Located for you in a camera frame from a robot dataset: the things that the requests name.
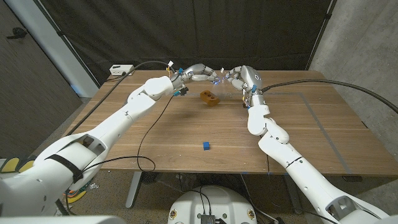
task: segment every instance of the door frame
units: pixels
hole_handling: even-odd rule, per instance
[[[34,1],[4,0],[80,97],[93,97],[99,89]]]

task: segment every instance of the dark backdrop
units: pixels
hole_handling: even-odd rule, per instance
[[[172,60],[175,68],[304,70],[330,3],[41,1],[101,84],[112,64],[147,60]]]

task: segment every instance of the wooden table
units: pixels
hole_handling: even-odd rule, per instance
[[[259,71],[263,87],[303,78],[324,78],[313,71]],[[101,106],[76,130],[94,128],[120,107],[128,95],[152,77],[166,71],[136,71],[127,77]],[[97,104],[115,82],[105,83],[72,123],[74,126]],[[242,95],[228,82],[187,84],[188,94],[174,97],[162,117],[141,146],[140,155],[156,163],[159,172],[268,173],[267,156],[247,129],[248,112],[242,107]],[[207,106],[199,97],[210,90],[221,102]],[[281,86],[265,94],[271,118],[290,135],[290,143],[326,175],[398,175],[398,163],[336,90],[327,83],[300,83]],[[170,96],[163,96],[151,113],[141,118],[124,134],[108,159],[137,154],[146,131],[159,117]],[[203,142],[210,150],[203,150]],[[142,159],[144,169],[152,164]],[[103,165],[103,169],[138,170],[136,159],[122,159]],[[285,170],[269,158],[269,172]]]

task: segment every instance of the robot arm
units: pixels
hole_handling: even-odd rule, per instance
[[[162,95],[185,88],[184,83],[216,79],[214,71],[202,64],[180,71],[172,79],[166,76],[149,79],[129,95],[121,109],[97,127],[59,139],[36,158],[32,168],[0,179],[0,216],[53,215],[49,211],[54,202],[67,189],[80,189],[101,165],[82,170],[104,161],[116,141],[146,115]]]
[[[272,118],[260,89],[261,78],[255,69],[241,66],[232,69],[227,79],[243,91],[248,108],[248,130],[263,135],[259,147],[289,173],[309,199],[317,213],[337,223],[377,223],[389,217],[381,209],[337,189],[289,143],[289,135]]]

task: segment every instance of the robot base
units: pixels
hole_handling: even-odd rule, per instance
[[[208,185],[195,188],[197,192],[189,191],[183,194],[172,205],[168,217],[168,224],[200,224],[201,219],[206,218],[205,223],[257,223],[256,214],[252,205],[240,194],[226,187]],[[199,191],[202,192],[205,215],[203,215],[203,205]]]

